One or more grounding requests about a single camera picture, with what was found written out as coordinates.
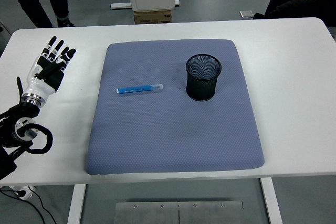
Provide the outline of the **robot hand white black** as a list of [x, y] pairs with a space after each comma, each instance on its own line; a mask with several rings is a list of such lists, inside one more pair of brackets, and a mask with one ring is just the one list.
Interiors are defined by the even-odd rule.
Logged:
[[57, 92], [64, 77], [64, 71], [76, 53], [76, 49], [63, 46], [53, 36], [40, 56], [34, 61], [26, 78], [27, 88], [22, 91], [20, 101], [44, 106], [50, 95]]

